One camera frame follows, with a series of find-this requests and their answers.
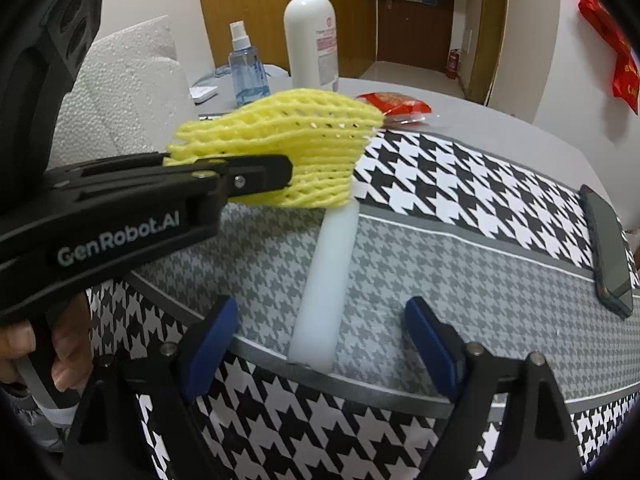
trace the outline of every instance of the fingernail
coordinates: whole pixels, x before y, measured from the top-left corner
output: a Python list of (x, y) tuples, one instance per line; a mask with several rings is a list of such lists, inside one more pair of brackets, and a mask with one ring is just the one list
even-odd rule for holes
[(73, 371), (65, 368), (58, 375), (53, 377), (53, 384), (59, 392), (66, 392), (71, 386)]
[(68, 335), (55, 343), (56, 354), (61, 360), (67, 359), (78, 347), (79, 339), (77, 335)]
[(28, 321), (23, 321), (12, 327), (6, 338), (9, 346), (15, 352), (30, 354), (36, 349), (36, 335)]

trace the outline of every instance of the black and white houndstooth pattern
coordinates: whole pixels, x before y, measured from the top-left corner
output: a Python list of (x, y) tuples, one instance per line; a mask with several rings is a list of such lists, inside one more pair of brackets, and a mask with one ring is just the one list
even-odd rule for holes
[[(89, 299), (96, 354), (118, 351), (141, 358), (147, 348), (184, 335), (181, 323), (121, 280), (94, 287)], [(636, 395), (572, 415), (583, 467), (615, 436)], [(147, 396), (138, 400), (158, 475), (174, 480), (151, 401)], [(212, 453), (230, 478), (239, 480), (413, 480), (447, 423), (323, 394), (230, 353), (209, 395), (199, 398), (192, 412)], [(487, 425), (468, 478), (484, 477), (499, 431), (500, 424)]]
[[(457, 225), (584, 269), (593, 251), (578, 195), (495, 156), (429, 134), (384, 131), (356, 166), (363, 203)], [(640, 288), (626, 236), (633, 288)]]

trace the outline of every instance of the black phone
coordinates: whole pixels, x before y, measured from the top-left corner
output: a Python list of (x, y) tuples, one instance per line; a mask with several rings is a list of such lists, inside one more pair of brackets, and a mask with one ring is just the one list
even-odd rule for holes
[(634, 303), (618, 216), (609, 203), (588, 186), (580, 188), (580, 202), (591, 236), (598, 298), (606, 308), (626, 319), (633, 313)]

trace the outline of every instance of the red snack package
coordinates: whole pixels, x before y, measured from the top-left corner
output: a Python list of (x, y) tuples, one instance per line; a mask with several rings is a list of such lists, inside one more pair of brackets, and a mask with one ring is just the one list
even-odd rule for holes
[(431, 107), (427, 103), (402, 94), (377, 92), (357, 98), (380, 110), (386, 117), (386, 125), (422, 123), (431, 114)]
[(580, 0), (580, 13), (593, 25), (609, 45), (618, 53), (613, 79), (613, 95), (624, 99), (638, 115), (640, 76), (625, 35), (599, 0)]

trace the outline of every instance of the white spray nozzle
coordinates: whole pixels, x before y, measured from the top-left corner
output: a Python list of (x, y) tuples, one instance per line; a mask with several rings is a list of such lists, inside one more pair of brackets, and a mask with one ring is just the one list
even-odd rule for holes
[(251, 46), (251, 40), (246, 33), (244, 22), (235, 22), (229, 25), (231, 28), (231, 39), (234, 46), (234, 50), (244, 50)]

